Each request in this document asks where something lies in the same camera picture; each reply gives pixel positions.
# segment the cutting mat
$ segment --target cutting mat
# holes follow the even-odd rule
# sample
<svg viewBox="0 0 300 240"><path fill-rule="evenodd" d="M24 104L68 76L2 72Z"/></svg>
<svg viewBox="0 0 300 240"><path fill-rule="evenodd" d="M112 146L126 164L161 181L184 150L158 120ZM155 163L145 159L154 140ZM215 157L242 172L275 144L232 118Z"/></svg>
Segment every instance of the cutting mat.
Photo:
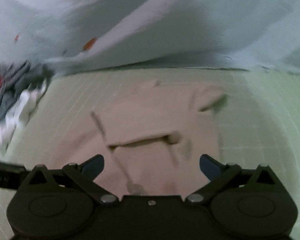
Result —
<svg viewBox="0 0 300 240"><path fill-rule="evenodd" d="M300 77L183 68L122 68L68 76L53 81L26 129L16 132L0 159L23 163L28 169L47 163L51 147L81 113L102 109L125 86L149 79L208 81L225 87L228 100L216 113L222 162L245 168L270 164L297 203L299 217L292 236L300 240ZM0 190L0 239L12 235L5 217L12 196Z"/></svg>

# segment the white fabric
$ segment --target white fabric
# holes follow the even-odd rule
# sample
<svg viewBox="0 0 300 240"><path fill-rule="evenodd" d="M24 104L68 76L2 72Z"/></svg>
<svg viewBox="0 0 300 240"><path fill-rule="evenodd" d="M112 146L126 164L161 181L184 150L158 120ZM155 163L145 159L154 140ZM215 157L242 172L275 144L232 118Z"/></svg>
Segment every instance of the white fabric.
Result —
<svg viewBox="0 0 300 240"><path fill-rule="evenodd" d="M184 52L197 65L300 71L300 0L0 0L0 61L66 73Z"/></svg>
<svg viewBox="0 0 300 240"><path fill-rule="evenodd" d="M0 151L5 152L17 127L24 127L29 121L29 115L35 109L38 101L47 89L45 81L40 89L24 90L18 101L7 112L5 120L0 122Z"/></svg>

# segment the white sheet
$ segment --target white sheet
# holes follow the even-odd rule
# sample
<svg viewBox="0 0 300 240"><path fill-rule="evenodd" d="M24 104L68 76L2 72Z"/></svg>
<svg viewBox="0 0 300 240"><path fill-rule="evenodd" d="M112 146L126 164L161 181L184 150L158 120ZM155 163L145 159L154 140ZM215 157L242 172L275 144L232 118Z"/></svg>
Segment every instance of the white sheet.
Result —
<svg viewBox="0 0 300 240"><path fill-rule="evenodd" d="M0 60L65 73L184 52L197 65L300 71L300 0L0 0Z"/></svg>

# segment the orange spot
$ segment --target orange spot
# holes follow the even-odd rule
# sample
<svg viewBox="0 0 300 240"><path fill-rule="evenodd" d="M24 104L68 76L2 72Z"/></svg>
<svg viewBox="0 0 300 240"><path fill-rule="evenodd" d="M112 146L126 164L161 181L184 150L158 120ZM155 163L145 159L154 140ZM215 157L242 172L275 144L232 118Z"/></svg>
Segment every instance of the orange spot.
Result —
<svg viewBox="0 0 300 240"><path fill-rule="evenodd" d="M88 41L84 46L83 46L83 51L87 51L92 48L92 46L95 44L98 38L93 38L90 41Z"/></svg>
<svg viewBox="0 0 300 240"><path fill-rule="evenodd" d="M17 43L17 41L19 40L20 37L20 33L18 33L18 35L14 38L14 42Z"/></svg>

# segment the metal screw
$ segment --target metal screw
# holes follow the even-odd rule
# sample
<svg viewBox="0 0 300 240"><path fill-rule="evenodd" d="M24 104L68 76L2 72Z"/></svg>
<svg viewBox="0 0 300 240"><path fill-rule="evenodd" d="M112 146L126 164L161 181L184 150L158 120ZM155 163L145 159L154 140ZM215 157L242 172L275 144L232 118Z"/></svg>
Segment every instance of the metal screw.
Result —
<svg viewBox="0 0 300 240"><path fill-rule="evenodd" d="M154 201L154 200L149 200L148 201L149 206L154 206L155 204L156 204L156 201Z"/></svg>
<svg viewBox="0 0 300 240"><path fill-rule="evenodd" d="M100 199L105 204L111 204L117 200L117 197L112 194L107 194L107 195L103 195Z"/></svg>
<svg viewBox="0 0 300 240"><path fill-rule="evenodd" d="M204 197L200 194L191 194L188 196L188 200L192 203L199 203L204 200Z"/></svg>

